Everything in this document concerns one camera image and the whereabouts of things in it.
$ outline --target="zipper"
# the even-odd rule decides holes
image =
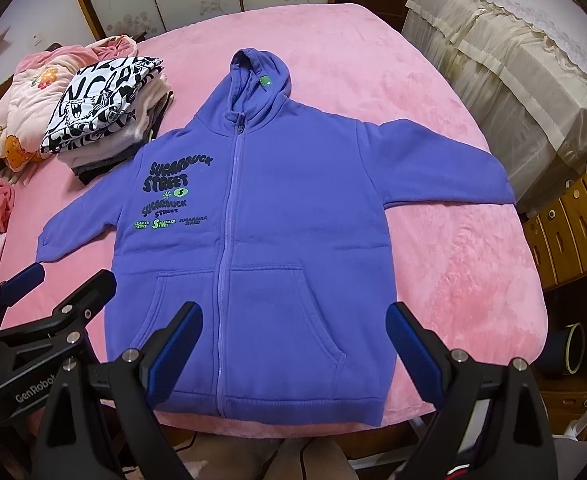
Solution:
[[[245,114],[239,114],[236,122],[236,139],[234,142],[234,161],[232,163],[232,183],[224,210],[224,245],[222,258],[218,269],[218,380],[216,381],[216,407],[218,414],[224,416],[222,407],[222,359],[224,356],[224,338],[222,337],[222,308],[224,303],[225,285],[228,278],[228,270],[232,260],[232,222],[236,206],[236,194],[238,187],[238,163],[242,155],[242,145],[245,130]]]

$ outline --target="purple hoodie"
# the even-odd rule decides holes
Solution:
[[[379,425],[396,352],[384,209],[513,203],[489,153],[408,120],[377,126],[289,99],[289,71],[244,49],[196,116],[54,216],[36,259],[116,228],[107,355],[187,300],[203,332],[158,409],[266,424]]]

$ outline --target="kangaroo pocket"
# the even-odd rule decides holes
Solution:
[[[345,359],[299,267],[235,267],[226,323],[226,394],[265,400],[333,397]]]
[[[138,280],[141,283],[154,280],[155,290],[153,298],[142,298],[136,293],[131,296],[131,300],[136,303],[149,301],[150,307],[129,346],[142,347],[155,330],[165,328],[170,323],[186,301],[195,301],[203,311],[203,331],[174,391],[211,394],[214,373],[213,269],[159,272],[155,274],[155,279],[145,275],[138,276]]]

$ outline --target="pink bed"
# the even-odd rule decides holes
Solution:
[[[305,5],[221,16],[163,34],[140,45],[164,59],[176,93],[161,131],[184,126],[228,72],[243,47],[269,50],[292,74],[291,98],[326,112],[384,123],[409,118],[487,150],[455,93],[404,38],[368,10],[352,4]],[[0,280],[33,263],[44,224],[84,186],[52,158],[27,186],[16,185]],[[389,209],[398,297],[450,348],[477,360],[528,361],[544,344],[547,317],[531,253],[513,206],[404,205]],[[98,269],[109,269],[114,232],[54,264],[45,283],[7,312],[5,326],[48,316]],[[96,354],[106,359],[102,314],[89,325]],[[400,361],[383,425],[432,410],[422,402]],[[365,429],[362,424],[265,426],[211,416],[158,413],[171,426],[253,437],[311,436]]]

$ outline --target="blue gripper pad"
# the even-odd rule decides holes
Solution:
[[[139,376],[150,407],[169,399],[202,329],[203,311],[187,301],[167,327],[154,332],[142,347]]]
[[[45,268],[41,264],[31,264],[0,287],[0,304],[12,306],[45,281]]]
[[[403,303],[400,304],[405,309],[407,308]],[[416,325],[414,328],[398,304],[393,303],[387,309],[385,320],[387,335],[407,368],[422,400],[430,402],[439,410],[445,402],[442,370],[422,340],[421,336],[424,336],[427,331],[420,326],[415,318],[412,321]]]

